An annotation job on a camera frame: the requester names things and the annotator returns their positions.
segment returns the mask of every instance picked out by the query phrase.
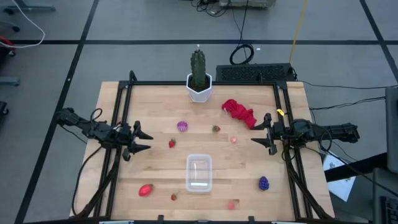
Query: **red towel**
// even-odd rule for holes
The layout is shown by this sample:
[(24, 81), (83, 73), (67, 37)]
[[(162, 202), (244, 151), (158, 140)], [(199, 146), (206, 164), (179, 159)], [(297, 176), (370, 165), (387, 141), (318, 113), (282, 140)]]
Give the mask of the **red towel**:
[(233, 99), (227, 100), (222, 109), (226, 109), (231, 113), (232, 118), (238, 118), (243, 120), (249, 129), (254, 127), (256, 119), (253, 116), (253, 109), (247, 110), (243, 105), (240, 105)]

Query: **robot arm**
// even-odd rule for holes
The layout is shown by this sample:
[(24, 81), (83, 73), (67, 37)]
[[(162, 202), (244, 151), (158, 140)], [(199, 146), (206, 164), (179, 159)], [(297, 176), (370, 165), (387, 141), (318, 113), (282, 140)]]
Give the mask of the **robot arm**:
[(127, 123), (119, 123), (115, 127), (106, 124), (106, 121), (89, 121), (78, 116), (73, 108), (64, 108), (57, 112), (57, 123), (60, 126), (76, 126), (81, 129), (89, 139), (97, 140), (104, 148), (115, 148), (118, 146), (127, 146), (123, 152), (123, 159), (130, 160), (130, 153), (137, 153), (150, 146), (136, 144), (134, 141), (136, 137), (139, 139), (153, 139), (151, 136), (141, 131), (141, 124), (139, 121), (134, 123), (134, 130), (131, 131), (131, 126)]
[(286, 140), (291, 146), (302, 147), (305, 143), (329, 139), (338, 139), (343, 142), (356, 143), (359, 139), (357, 126), (346, 123), (333, 126), (319, 126), (305, 119), (293, 121), (293, 127), (284, 128), (282, 123), (274, 122), (271, 126), (271, 114), (267, 113), (264, 122), (252, 128), (252, 130), (267, 129), (266, 138), (252, 138), (259, 144), (269, 148), (269, 154), (277, 152), (274, 140)]

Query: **yellow cable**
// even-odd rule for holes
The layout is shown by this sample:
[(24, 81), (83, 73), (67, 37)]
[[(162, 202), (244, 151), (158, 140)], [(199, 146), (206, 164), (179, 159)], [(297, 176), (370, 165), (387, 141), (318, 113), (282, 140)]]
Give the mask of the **yellow cable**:
[(289, 63), (290, 63), (290, 64), (292, 64), (293, 52), (294, 52), (294, 49), (295, 49), (295, 47), (296, 47), (297, 36), (299, 35), (299, 30), (300, 30), (300, 28), (301, 28), (301, 24), (303, 23), (303, 18), (304, 18), (305, 10), (307, 9), (307, 4), (308, 4), (308, 0), (305, 0), (305, 1), (304, 1), (303, 10), (301, 11), (300, 20), (298, 21), (298, 24), (297, 24), (296, 33), (295, 33), (295, 35), (294, 35), (292, 50), (290, 50), (290, 57), (289, 57)]

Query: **cable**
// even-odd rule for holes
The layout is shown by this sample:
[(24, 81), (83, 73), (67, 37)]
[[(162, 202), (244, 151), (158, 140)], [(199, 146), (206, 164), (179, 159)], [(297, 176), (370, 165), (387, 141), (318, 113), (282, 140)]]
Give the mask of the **cable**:
[(337, 147), (339, 147), (339, 148), (343, 151), (343, 153), (344, 153), (346, 156), (348, 156), (350, 159), (354, 160), (355, 162), (358, 161), (358, 160), (352, 158), (350, 155), (348, 155), (347, 152), (346, 152), (339, 144), (337, 144), (337, 143), (334, 142), (334, 141), (333, 141), (333, 143), (334, 143)]
[(304, 82), (310, 86), (327, 87), (327, 88), (349, 88), (349, 89), (354, 89), (354, 90), (375, 90), (375, 89), (382, 89), (382, 88), (398, 86), (398, 85), (392, 85), (392, 86), (378, 86), (378, 87), (353, 87), (353, 86), (339, 86), (339, 85), (316, 85), (316, 84), (311, 84), (309, 82), (302, 81), (302, 80), (300, 80), (300, 82)]
[[(245, 10), (244, 10), (244, 16), (243, 16), (243, 22), (242, 22), (242, 29), (239, 28), (238, 23), (236, 22), (234, 10), (232, 9), (232, 15), (233, 15), (235, 24), (236, 24), (236, 26), (238, 27), (238, 30), (239, 30), (239, 32), (240, 32), (241, 35), (240, 35), (240, 38), (239, 38), (239, 43), (238, 43), (238, 45), (236, 46), (235, 50), (231, 53), (231, 56), (229, 56), (229, 62), (230, 62), (231, 65), (244, 65), (244, 64), (248, 64), (248, 63), (253, 59), (253, 57), (254, 57), (254, 48), (253, 48), (253, 46), (252, 46), (251, 44), (242, 44), (242, 45), (241, 45), (241, 43), (242, 43), (242, 41), (243, 41), (243, 29), (244, 29), (244, 23), (246, 22), (246, 14), (247, 14), (247, 12), (248, 12), (248, 6), (249, 6), (249, 0), (246, 0), (246, 8), (245, 8)], [(249, 58), (247, 58), (247, 55), (246, 55), (246, 50), (245, 50), (246, 48), (250, 50)], [(243, 61), (243, 62), (241, 62), (241, 63), (235, 63), (235, 62), (234, 62), (234, 55), (235, 55), (235, 53), (236, 53), (238, 50), (240, 50), (240, 49), (244, 49), (244, 56), (245, 56), (246, 60)]]
[(303, 23), (305, 10), (307, 9), (307, 4), (308, 4), (308, 0), (305, 0), (303, 10), (301, 11), (300, 20), (298, 21), (298, 24), (297, 24), (296, 33), (294, 34), (292, 49), (290, 50), (290, 57), (289, 57), (290, 64), (292, 64), (293, 53), (296, 48), (296, 40), (297, 40), (297, 36), (299, 36), (299, 30), (301, 28), (301, 24)]
[[(312, 116), (313, 116), (314, 123), (316, 124), (316, 123), (317, 123), (317, 119), (316, 119), (316, 117), (315, 117), (315, 114), (314, 114), (314, 112), (313, 112), (312, 110), (310, 110), (310, 111), (311, 111), (311, 114), (312, 114)], [(354, 161), (358, 161), (358, 160), (352, 158), (350, 155), (348, 155), (348, 153), (347, 153), (339, 144), (337, 144), (337, 143), (334, 142), (334, 141), (332, 141), (332, 143), (334, 143), (335, 145), (337, 145), (337, 146), (343, 151), (343, 153), (344, 153), (346, 156), (348, 156), (350, 159), (352, 159), (352, 160), (354, 160)]]
[[(242, 34), (241, 28), (239, 27), (238, 22), (236, 22), (235, 12), (234, 12), (234, 6), (232, 5), (232, 3), (231, 3), (231, 9), (232, 9), (232, 17), (234, 18), (234, 22), (235, 22), (236, 28), (238, 28), (239, 33)], [(248, 56), (246, 55), (246, 49), (243, 48), (243, 50), (244, 50), (244, 57), (245, 57), (246, 60), (247, 60), (247, 59), (248, 59)]]
[(76, 197), (76, 193), (77, 193), (77, 188), (79, 186), (79, 181), (80, 181), (80, 176), (81, 176), (81, 172), (84, 168), (84, 166), (86, 165), (86, 163), (88, 162), (88, 160), (90, 160), (95, 154), (97, 154), (97, 152), (102, 148), (102, 146), (100, 146), (99, 148), (97, 148), (97, 150), (95, 150), (91, 155), (89, 155), (87, 157), (87, 159), (83, 162), (83, 164), (80, 167), (79, 173), (77, 174), (77, 180), (76, 180), (76, 186), (75, 186), (75, 190), (73, 191), (73, 197), (72, 197), (72, 212), (74, 215), (77, 215), (77, 212), (75, 210), (75, 197)]
[(326, 107), (321, 107), (321, 108), (310, 108), (310, 110), (328, 110), (328, 109), (332, 109), (332, 108), (343, 108), (346, 106), (353, 106), (353, 105), (357, 105), (360, 103), (369, 103), (369, 102), (373, 102), (373, 101), (377, 101), (377, 100), (384, 100), (386, 99), (385, 96), (380, 96), (380, 97), (374, 97), (374, 98), (367, 98), (367, 99), (363, 99), (363, 100), (358, 100), (354, 103), (342, 103), (339, 105), (333, 105), (333, 106), (326, 106)]
[(21, 12), (21, 14), (22, 14), (31, 24), (33, 24), (34, 26), (36, 26), (36, 27), (43, 33), (43, 37), (42, 37), (42, 39), (39, 41), (39, 43), (37, 43), (37, 44), (32, 44), (32, 45), (12, 46), (12, 45), (5, 44), (5, 43), (3, 43), (3, 42), (1, 42), (1, 41), (0, 41), (0, 44), (3, 45), (3, 46), (6, 46), (6, 47), (15, 48), (15, 49), (23, 49), (23, 48), (35, 47), (35, 46), (40, 45), (40, 44), (43, 42), (43, 40), (44, 40), (45, 32), (42, 30), (42, 28), (40, 28), (38, 25), (36, 25), (34, 22), (32, 22), (32, 21), (25, 15), (25, 13), (22, 11), (22, 9), (20, 9), (20, 7), (18, 6), (18, 4), (15, 2), (15, 0), (11, 0), (11, 1), (17, 6), (17, 8), (18, 8), (19, 11)]
[[(331, 134), (329, 133), (329, 131), (326, 130), (325, 128), (323, 128), (323, 129), (325, 130), (326, 133), (328, 133), (328, 135), (329, 135), (329, 137), (330, 137), (330, 142), (333, 142), (333, 140), (332, 140), (332, 138), (331, 138)], [(322, 134), (321, 139), (319, 140), (319, 142), (322, 142), (324, 134), (325, 134), (325, 133)], [(376, 181), (370, 179), (369, 177), (366, 177), (365, 174), (363, 174), (362, 172), (356, 170), (354, 167), (352, 167), (351, 165), (349, 165), (347, 162), (343, 161), (340, 157), (338, 157), (338, 156), (336, 156), (336, 155), (330, 153), (329, 150), (325, 150), (325, 148), (324, 148), (322, 145), (320, 145), (320, 147), (321, 147), (321, 150), (322, 150), (322, 151), (324, 151), (324, 152), (326, 152), (327, 154), (329, 154), (329, 155), (333, 156), (334, 158), (338, 159), (340, 162), (342, 162), (344, 165), (346, 165), (349, 169), (351, 169), (352, 171), (354, 171), (354, 172), (357, 173), (358, 175), (363, 176), (365, 179), (367, 179), (368, 181), (372, 182), (374, 185), (377, 185), (377, 186), (379, 186), (380, 188), (382, 188), (382, 189), (386, 190), (387, 192), (389, 192), (390, 194), (392, 194), (392, 195), (398, 197), (398, 194), (397, 194), (397, 193), (395, 193), (395, 192), (393, 192), (392, 190), (388, 189), (387, 187), (385, 187), (385, 186), (383, 186), (383, 185), (377, 183)]]
[(316, 124), (317, 123), (317, 119), (315, 118), (315, 114), (313, 113), (312, 110), (310, 110), (312, 117), (313, 117), (313, 122)]
[(309, 150), (312, 150), (312, 151), (318, 153), (319, 156), (324, 155), (324, 154), (320, 153), (319, 151), (316, 151), (315, 149), (311, 149), (311, 148), (309, 148), (309, 147), (307, 147), (307, 146), (305, 146), (304, 148), (309, 149)]
[(284, 149), (284, 150), (282, 151), (281, 157), (282, 157), (282, 160), (283, 160), (283, 161), (285, 161), (285, 162), (292, 162), (293, 159), (296, 157), (296, 153), (294, 153), (294, 155), (293, 155), (289, 160), (286, 160), (286, 158), (284, 157), (285, 151), (287, 150), (287, 151), (288, 151), (287, 153), (290, 153), (289, 150), (291, 150), (291, 149), (292, 149), (292, 148), (286, 148), (286, 149)]
[(192, 7), (195, 7), (198, 12), (205, 12), (206, 14), (208, 14), (211, 17), (220, 17), (220, 16), (224, 15), (226, 13), (226, 11), (228, 10), (228, 6), (231, 3), (231, 0), (228, 0), (227, 5), (223, 9), (219, 9), (216, 12), (210, 11), (213, 8), (214, 3), (216, 3), (216, 2), (214, 2), (214, 1), (210, 2), (210, 0), (198, 0), (196, 3), (196, 6), (195, 6), (195, 5), (193, 5), (193, 0), (191, 0)]
[(78, 138), (80, 141), (82, 141), (84, 144), (87, 144), (86, 141), (82, 140), (79, 136), (77, 136), (77, 134), (69, 131), (68, 129), (66, 129), (64, 126), (61, 126), (61, 128), (63, 128), (64, 130), (66, 130), (67, 132), (69, 132), (70, 134), (74, 135), (76, 138)]

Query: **white paper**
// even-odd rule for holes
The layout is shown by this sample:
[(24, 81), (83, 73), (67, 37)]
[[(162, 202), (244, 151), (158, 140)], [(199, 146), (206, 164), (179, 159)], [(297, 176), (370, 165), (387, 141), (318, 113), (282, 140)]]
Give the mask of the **white paper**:
[[(342, 165), (344, 164), (341, 161), (330, 155), (326, 155), (326, 158), (323, 160), (323, 170), (332, 169), (334, 167), (339, 167)], [(350, 177), (348, 179), (343, 179), (343, 180), (336, 180), (333, 182), (329, 182), (328, 188), (331, 193), (333, 193), (337, 197), (347, 202), (349, 193), (353, 188), (354, 181), (355, 177)]]

